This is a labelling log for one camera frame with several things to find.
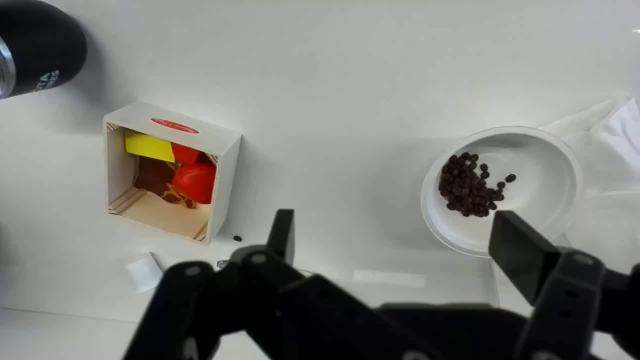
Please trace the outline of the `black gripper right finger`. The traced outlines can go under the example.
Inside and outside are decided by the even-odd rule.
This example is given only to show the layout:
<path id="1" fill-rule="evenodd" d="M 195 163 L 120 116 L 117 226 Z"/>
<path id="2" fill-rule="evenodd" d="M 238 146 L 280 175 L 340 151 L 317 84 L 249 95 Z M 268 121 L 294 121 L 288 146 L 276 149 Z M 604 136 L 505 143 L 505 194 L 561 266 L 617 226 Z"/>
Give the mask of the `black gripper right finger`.
<path id="1" fill-rule="evenodd" d="M 588 252 L 553 245 L 512 209 L 494 214 L 488 253 L 532 305 L 517 360 L 592 360 L 596 331 L 640 360 L 640 264 L 609 269 Z"/>

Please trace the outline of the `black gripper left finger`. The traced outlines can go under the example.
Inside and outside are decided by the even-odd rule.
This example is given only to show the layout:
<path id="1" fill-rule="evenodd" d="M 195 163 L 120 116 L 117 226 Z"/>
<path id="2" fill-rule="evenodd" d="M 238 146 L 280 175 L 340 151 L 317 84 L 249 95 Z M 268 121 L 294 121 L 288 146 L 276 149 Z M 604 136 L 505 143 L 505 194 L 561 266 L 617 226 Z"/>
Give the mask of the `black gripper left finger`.
<path id="1" fill-rule="evenodd" d="M 124 360 L 212 360 L 223 335 L 243 331 L 270 360 L 366 360 L 371 309 L 321 276 L 291 266 L 294 212 L 277 209 L 260 245 L 226 266 L 170 266 Z"/>

